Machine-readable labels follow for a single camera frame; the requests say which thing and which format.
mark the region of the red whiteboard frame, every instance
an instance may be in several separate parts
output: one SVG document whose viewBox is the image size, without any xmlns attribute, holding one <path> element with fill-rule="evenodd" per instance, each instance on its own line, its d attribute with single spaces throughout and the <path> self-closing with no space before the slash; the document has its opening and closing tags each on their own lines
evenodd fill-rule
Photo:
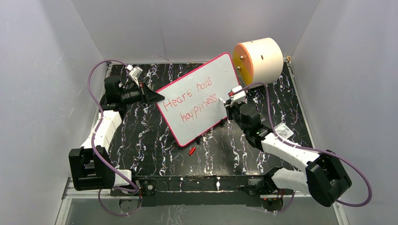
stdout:
<svg viewBox="0 0 398 225">
<path fill-rule="evenodd" d="M 221 57 L 221 56 L 223 56 L 223 55 L 225 55 L 225 54 L 227 54 L 227 55 L 230 57 L 230 60 L 231 60 L 232 67 L 234 68 L 234 73 L 235 73 L 235 76 L 236 76 L 236 78 L 237 78 L 237 83 L 240 85 L 240 82 L 239 82 L 239 77 L 238 77 L 238 75 L 237 75 L 237 73 L 236 73 L 235 66 L 234 66 L 234 63 L 233 63 L 233 61 L 232 61 L 231 55 L 230 55 L 228 52 L 226 52 L 226 53 L 223 53 L 223 54 L 221 54 L 221 55 L 219 55 L 219 56 L 215 57 L 214 59 L 212 59 L 212 60 L 210 60 L 209 62 L 207 62 L 207 63 L 203 64 L 202 66 L 200 66 L 200 67 L 198 67 L 198 68 L 194 69 L 193 71 L 191 71 L 191 72 L 189 72 L 189 73 L 185 74 L 184 76 L 182 76 L 182 77 L 178 78 L 177 80 L 175 80 L 175 81 L 173 81 L 173 82 L 169 83 L 168 85 L 166 85 L 166 86 L 162 87 L 161 89 L 157 90 L 156 92 L 158 93 L 159 91 L 161 91 L 161 90 L 165 89 L 166 87 L 168 87 L 168 86 L 170 86 L 170 85 L 172 85 L 172 84 L 174 84 L 174 83 L 178 82 L 179 80 L 181 80 L 181 79 L 185 78 L 185 77 L 186 77 L 186 76 L 188 76 L 189 74 L 191 74 L 191 73 L 195 72 L 196 70 L 198 70 L 198 69 L 200 69 L 200 68 L 204 67 L 204 66 L 205 66 L 205 65 L 207 65 L 208 63 L 210 63 L 210 62 L 212 62 L 212 61 L 214 61 L 214 60 L 218 59 L 219 57 Z M 176 139 L 176 136 L 174 135 L 173 129 L 172 129 L 172 128 L 171 128 L 171 126 L 168 124 L 168 121 L 167 121 L 166 117 L 164 116 L 164 114 L 163 114 L 163 112 L 162 112 L 162 110 L 161 110 L 161 108 L 160 108 L 159 104 L 158 104 L 158 103 L 156 103 L 156 106 L 158 107 L 159 111 L 160 111 L 160 112 L 161 112 L 161 114 L 162 114 L 162 117 L 163 117 L 163 118 L 164 118 L 164 120 L 166 121 L 166 123 L 167 123 L 167 126 L 170 128 L 170 131 L 171 131 L 171 133 L 173 134 L 173 137 L 174 137 L 174 139 L 177 141 L 177 144 L 178 144 L 178 146 L 180 146 L 180 147 L 185 147 L 185 146 L 187 146 L 188 144 L 190 144 L 190 143 L 191 143 L 193 140 L 195 140 L 195 138 L 193 138 L 193 139 L 192 139 L 192 140 L 190 140 L 190 141 L 189 141 L 189 142 L 188 142 L 186 145 L 180 145 L 180 142 L 178 142 L 178 140 Z M 219 124 L 220 122 L 221 122 L 221 120 L 220 120 L 219 122 L 215 123 L 214 125 L 212 125 L 212 126 L 209 128 L 209 129 L 207 129 L 206 131 L 204 131 L 204 132 L 203 132 L 203 133 L 201 133 L 200 135 L 202 135 L 202 134 L 206 133 L 207 131 L 209 131 L 211 128 L 213 128 L 214 126 L 216 126 L 216 125 L 217 125 L 217 124 Z"/>
</svg>

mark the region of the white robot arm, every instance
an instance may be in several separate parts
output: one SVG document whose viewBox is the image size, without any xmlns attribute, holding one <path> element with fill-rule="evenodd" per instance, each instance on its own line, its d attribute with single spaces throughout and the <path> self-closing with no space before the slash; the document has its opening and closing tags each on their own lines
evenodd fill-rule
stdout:
<svg viewBox="0 0 398 225">
<path fill-rule="evenodd" d="M 298 149 L 299 145 L 290 142 L 289 146 L 272 133 L 272 129 L 261 123 L 256 107 L 244 102 L 246 94 L 238 92 L 242 87 L 231 90 L 229 99 L 224 102 L 229 120 L 234 120 L 245 134 L 246 140 L 263 152 L 278 156 L 298 171 L 285 168 L 271 169 L 255 187 L 243 187 L 244 190 L 292 189 L 310 194 L 318 203 L 331 206 L 351 185 L 352 182 L 336 157 Z"/>
</svg>

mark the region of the whiteboard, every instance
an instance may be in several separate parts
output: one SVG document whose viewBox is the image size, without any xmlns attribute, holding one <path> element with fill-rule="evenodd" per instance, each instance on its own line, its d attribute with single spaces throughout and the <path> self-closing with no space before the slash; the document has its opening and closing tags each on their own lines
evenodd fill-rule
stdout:
<svg viewBox="0 0 398 225">
<path fill-rule="evenodd" d="M 157 91 L 157 106 L 179 146 L 186 146 L 227 117 L 219 100 L 239 86 L 231 56 L 224 53 Z"/>
</svg>

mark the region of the white label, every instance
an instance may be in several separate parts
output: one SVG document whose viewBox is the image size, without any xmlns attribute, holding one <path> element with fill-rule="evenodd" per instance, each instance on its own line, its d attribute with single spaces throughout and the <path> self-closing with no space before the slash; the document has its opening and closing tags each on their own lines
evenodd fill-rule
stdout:
<svg viewBox="0 0 398 225">
<path fill-rule="evenodd" d="M 283 138 L 288 139 L 293 135 L 293 131 L 290 130 L 285 123 L 280 123 L 275 127 L 275 131 Z"/>
</svg>

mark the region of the gray floor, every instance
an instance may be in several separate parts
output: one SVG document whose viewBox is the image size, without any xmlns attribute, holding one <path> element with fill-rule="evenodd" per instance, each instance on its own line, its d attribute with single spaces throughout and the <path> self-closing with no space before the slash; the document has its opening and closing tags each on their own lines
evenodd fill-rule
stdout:
<svg viewBox="0 0 398 225">
<path fill-rule="evenodd" d="M 119 200 L 105 199 L 110 210 L 120 211 Z M 73 199 L 68 225 L 337 225 L 333 207 L 320 206 L 311 197 L 296 197 L 289 210 L 274 216 L 262 208 L 244 205 L 171 205 L 144 207 L 128 217 L 105 213 L 97 199 Z"/>
</svg>

